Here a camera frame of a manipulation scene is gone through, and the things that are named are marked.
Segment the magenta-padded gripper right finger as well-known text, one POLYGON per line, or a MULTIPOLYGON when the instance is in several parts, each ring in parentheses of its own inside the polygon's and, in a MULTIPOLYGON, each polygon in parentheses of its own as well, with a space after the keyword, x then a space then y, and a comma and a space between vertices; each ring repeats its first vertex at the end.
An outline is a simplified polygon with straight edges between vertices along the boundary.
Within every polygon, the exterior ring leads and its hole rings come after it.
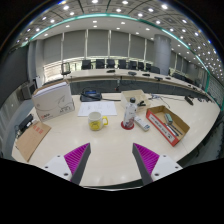
POLYGON ((135 157, 144 185, 152 183, 182 169, 182 167, 173 161, 168 155, 158 155, 137 143, 133 144, 132 153, 135 157))

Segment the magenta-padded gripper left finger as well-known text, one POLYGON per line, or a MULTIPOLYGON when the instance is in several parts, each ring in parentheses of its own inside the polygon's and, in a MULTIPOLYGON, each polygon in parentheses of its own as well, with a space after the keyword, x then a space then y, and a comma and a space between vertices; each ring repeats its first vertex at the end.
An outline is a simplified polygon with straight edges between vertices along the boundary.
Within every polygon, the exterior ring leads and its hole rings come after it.
POLYGON ((90 153, 90 144, 86 143, 65 155, 57 155, 53 157, 43 166, 43 169, 79 185, 90 153))

